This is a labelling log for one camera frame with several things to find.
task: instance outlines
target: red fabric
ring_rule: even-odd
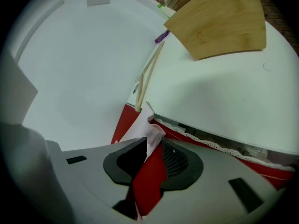
[[[139,113],[136,112],[134,108],[129,105],[125,105],[114,132],[114,136],[111,141],[112,144],[114,144],[117,140],[119,141],[125,135],[127,130],[137,119],[138,115]],[[175,132],[161,125],[155,120],[153,120],[151,123],[162,127],[166,132],[166,138],[181,140],[195,145],[211,148],[208,145],[194,141],[189,137]],[[292,179],[294,175],[294,172],[269,168],[241,159],[238,160],[268,180],[277,190],[286,187],[289,180]],[[147,159],[133,180],[135,200],[142,216],[147,215],[160,200],[159,186],[164,180],[166,180],[166,169],[162,160],[162,146],[160,144],[155,149],[153,154]]]

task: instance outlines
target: white lace trim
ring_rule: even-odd
[[[295,169],[293,167],[290,167],[290,166],[282,166],[280,164],[276,164],[276,163],[266,163],[260,159],[257,159],[255,157],[248,157],[248,156],[243,156],[242,154],[240,154],[239,151],[237,150],[234,150],[234,149],[230,149],[230,148],[222,148],[220,147],[219,144],[216,144],[214,142],[211,142],[211,141],[206,141],[206,140],[200,140],[199,138],[189,134],[189,133],[185,133],[183,130],[181,130],[180,128],[177,128],[177,127],[173,127],[171,124],[169,123],[166,123],[166,122],[163,122],[161,119],[155,119],[155,121],[157,121],[158,123],[160,123],[161,125],[164,125],[166,126],[167,128],[175,131],[175,132],[178,132],[186,137],[189,137],[191,139],[193,139],[194,141],[197,141],[197,142],[200,142],[200,143],[203,143],[203,144],[206,144],[208,145],[209,147],[212,147],[214,149],[217,149],[219,151],[222,151],[224,153],[227,153],[227,154],[230,154],[232,156],[235,156],[235,157],[238,157],[239,159],[243,159],[243,160],[246,160],[246,161],[250,161],[250,162],[253,162],[253,163],[258,163],[260,165],[263,165],[263,166],[266,166],[266,167],[270,167],[270,168],[275,168],[275,169],[280,169],[280,170],[284,170],[284,171],[292,171],[292,172],[295,172]]]

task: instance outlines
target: chopsticks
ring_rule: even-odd
[[[157,59],[159,57],[159,54],[161,52],[161,49],[164,45],[164,41],[162,41],[158,47],[158,49],[155,51],[154,55],[151,57],[151,59],[149,60],[149,62],[147,63],[147,65],[144,67],[143,71],[141,72],[138,80],[139,80],[139,87],[138,87],[138,91],[137,91],[137,96],[136,96],[136,104],[135,104],[135,110],[137,112],[140,112],[141,110],[141,104],[142,104],[142,101],[143,101],[143,98],[144,98],[144,95],[145,95],[145,92],[146,92],[146,89],[149,85],[149,82],[150,82],[150,77],[153,73],[153,70],[154,70],[154,67],[156,65],[156,62],[157,62]],[[150,64],[153,62],[150,70],[149,70],[149,74],[148,76],[146,77],[146,81],[145,81],[145,84],[143,86],[143,78],[144,78],[144,74],[145,72],[147,71],[147,69],[149,68]]]

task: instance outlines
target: purple object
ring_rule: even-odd
[[[156,40],[156,43],[160,43],[167,35],[170,33],[170,30],[166,30],[166,32],[162,33]]]

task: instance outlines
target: bamboo cutting board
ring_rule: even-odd
[[[194,59],[266,47],[260,0],[192,0],[164,25]]]

